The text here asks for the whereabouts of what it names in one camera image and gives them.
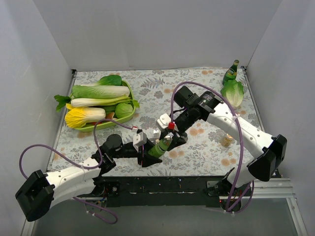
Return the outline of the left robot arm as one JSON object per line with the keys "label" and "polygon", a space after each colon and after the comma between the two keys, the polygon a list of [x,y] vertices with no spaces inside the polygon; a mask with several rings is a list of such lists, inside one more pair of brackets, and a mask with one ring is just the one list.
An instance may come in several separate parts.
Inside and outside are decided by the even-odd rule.
{"label": "left robot arm", "polygon": [[134,142],[126,144],[120,135],[112,134],[100,146],[100,150],[82,164],[55,172],[33,172],[26,178],[15,198],[26,220],[35,221],[60,202],[85,194],[98,197],[104,190],[109,190],[101,176],[116,167],[115,159],[137,158],[142,167],[162,162],[148,154],[153,147],[150,140],[142,141],[139,134],[134,136]]}

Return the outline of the grey weekly pill organizer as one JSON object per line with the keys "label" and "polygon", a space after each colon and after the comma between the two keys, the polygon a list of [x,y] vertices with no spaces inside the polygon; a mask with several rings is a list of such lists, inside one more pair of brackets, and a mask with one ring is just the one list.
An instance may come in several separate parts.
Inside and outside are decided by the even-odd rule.
{"label": "grey weekly pill organizer", "polygon": [[153,143],[159,142],[160,134],[161,134],[160,130],[154,129],[152,137],[150,138],[151,142],[153,142]]}

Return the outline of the green pill bottle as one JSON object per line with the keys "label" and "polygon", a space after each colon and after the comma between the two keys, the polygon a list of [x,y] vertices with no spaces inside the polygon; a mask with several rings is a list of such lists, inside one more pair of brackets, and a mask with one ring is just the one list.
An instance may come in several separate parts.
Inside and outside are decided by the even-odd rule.
{"label": "green pill bottle", "polygon": [[158,143],[156,143],[149,151],[148,154],[155,158],[160,158],[169,148],[172,139],[170,137],[162,138]]}

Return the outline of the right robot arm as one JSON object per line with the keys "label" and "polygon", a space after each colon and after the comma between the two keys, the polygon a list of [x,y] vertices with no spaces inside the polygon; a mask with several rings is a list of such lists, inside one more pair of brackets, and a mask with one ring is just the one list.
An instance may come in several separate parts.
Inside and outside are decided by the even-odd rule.
{"label": "right robot arm", "polygon": [[183,145],[187,141],[184,133],[203,120],[232,136],[252,155],[252,160],[234,168],[223,179],[222,188],[227,195],[236,194],[241,186],[256,179],[268,182],[284,160],[287,139],[283,135],[272,136],[236,116],[213,92],[206,91],[199,96],[183,86],[174,94],[173,102],[184,111],[176,119],[169,114],[157,119],[162,138],[173,133],[169,149]]}

